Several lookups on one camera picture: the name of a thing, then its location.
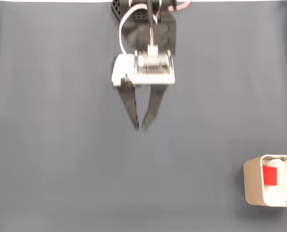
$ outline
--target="robotic arm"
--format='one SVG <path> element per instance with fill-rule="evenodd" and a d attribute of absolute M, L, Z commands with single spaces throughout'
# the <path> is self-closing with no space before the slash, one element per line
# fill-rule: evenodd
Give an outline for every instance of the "robotic arm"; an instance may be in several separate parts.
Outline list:
<path fill-rule="evenodd" d="M 172 52 L 175 52 L 176 22 L 170 11 L 182 10 L 190 3 L 177 6 L 175 0 L 113 0 L 111 4 L 121 21 L 122 50 L 113 61 L 112 83 L 136 129 L 139 129 L 136 85 L 151 85 L 150 102 L 142 122 L 142 129 L 146 130 L 157 116 L 167 85 L 175 83 Z M 121 34 L 136 46 L 134 54 L 126 53 Z"/>

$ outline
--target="red block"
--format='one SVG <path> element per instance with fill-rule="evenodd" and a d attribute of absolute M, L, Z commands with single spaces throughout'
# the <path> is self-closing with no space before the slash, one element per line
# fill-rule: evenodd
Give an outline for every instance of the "red block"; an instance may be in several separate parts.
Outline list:
<path fill-rule="evenodd" d="M 263 166 L 264 185 L 277 185 L 277 168 Z"/>

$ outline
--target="wire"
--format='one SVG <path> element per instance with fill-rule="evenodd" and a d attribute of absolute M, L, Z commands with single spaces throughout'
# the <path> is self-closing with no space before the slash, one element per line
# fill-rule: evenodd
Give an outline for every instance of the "wire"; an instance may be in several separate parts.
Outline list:
<path fill-rule="evenodd" d="M 190 5 L 192 4 L 192 0 L 190 1 L 187 1 L 187 2 L 184 2 L 180 5 L 177 5 L 177 9 L 175 10 L 173 6 L 168 6 L 168 10 L 169 11 L 181 11 L 181 10 L 184 10 L 186 9 L 187 7 L 189 7 Z"/>
<path fill-rule="evenodd" d="M 123 52 L 123 54 L 127 54 L 124 47 L 123 47 L 123 44 L 122 44 L 122 36 L 121 36 L 121 32 L 122 32 L 122 27 L 123 27 L 123 24 L 125 23 L 125 21 L 127 20 L 127 18 L 133 13 L 135 12 L 136 10 L 147 10 L 147 5 L 146 4 L 143 4 L 143 3 L 140 3 L 140 4 L 136 4 L 134 6 L 132 6 L 131 8 L 129 8 L 129 10 L 124 14 L 123 18 L 121 19 L 121 23 L 120 23 L 120 28 L 119 28 L 119 41 L 120 41 L 120 47 L 121 47 L 121 50 Z M 155 15 L 153 15 L 153 19 L 155 21 L 155 23 L 157 24 L 157 17 Z"/>
<path fill-rule="evenodd" d="M 151 37 L 150 37 L 150 41 L 151 44 L 154 46 L 154 26 L 153 26 L 153 8 L 152 8 L 152 3 L 151 0 L 147 0 L 147 8 L 148 8 L 148 19 L 149 19 L 149 24 L 150 24 L 150 29 L 151 29 Z"/>

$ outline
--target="gray table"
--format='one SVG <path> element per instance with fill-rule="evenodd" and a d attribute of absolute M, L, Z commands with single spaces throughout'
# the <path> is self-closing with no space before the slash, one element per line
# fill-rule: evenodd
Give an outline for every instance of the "gray table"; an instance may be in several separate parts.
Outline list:
<path fill-rule="evenodd" d="M 111 86 L 109 3 L 0 2 L 0 232 L 287 231 L 287 209 L 246 203 L 242 174 L 287 154 L 285 15 L 176 13 L 176 84 L 144 133 Z"/>

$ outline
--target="white tissue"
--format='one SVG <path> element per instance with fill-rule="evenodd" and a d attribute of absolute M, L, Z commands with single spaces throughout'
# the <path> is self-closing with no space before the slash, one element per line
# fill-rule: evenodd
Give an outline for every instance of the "white tissue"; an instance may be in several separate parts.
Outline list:
<path fill-rule="evenodd" d="M 264 201 L 267 205 L 287 204 L 287 160 L 263 160 L 263 166 L 277 168 L 277 186 L 264 187 Z"/>

